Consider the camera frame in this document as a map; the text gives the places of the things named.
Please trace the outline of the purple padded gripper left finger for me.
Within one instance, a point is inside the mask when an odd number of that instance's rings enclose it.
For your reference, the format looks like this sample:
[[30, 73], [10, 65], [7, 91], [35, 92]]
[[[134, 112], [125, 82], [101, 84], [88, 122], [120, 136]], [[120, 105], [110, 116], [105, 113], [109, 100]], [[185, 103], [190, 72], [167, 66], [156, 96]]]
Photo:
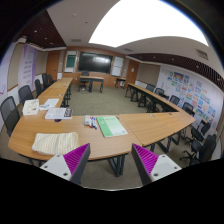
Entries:
[[41, 169], [80, 185], [81, 177], [90, 156], [90, 152], [90, 144], [87, 143], [65, 155], [54, 155], [41, 166]]

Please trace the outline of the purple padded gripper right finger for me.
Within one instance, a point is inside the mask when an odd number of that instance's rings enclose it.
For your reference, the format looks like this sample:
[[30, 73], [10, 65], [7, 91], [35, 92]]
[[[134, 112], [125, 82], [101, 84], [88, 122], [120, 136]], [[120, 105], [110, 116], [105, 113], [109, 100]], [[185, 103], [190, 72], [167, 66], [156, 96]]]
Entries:
[[181, 170], [166, 154], [156, 155], [137, 144], [132, 144], [131, 152], [143, 185]]

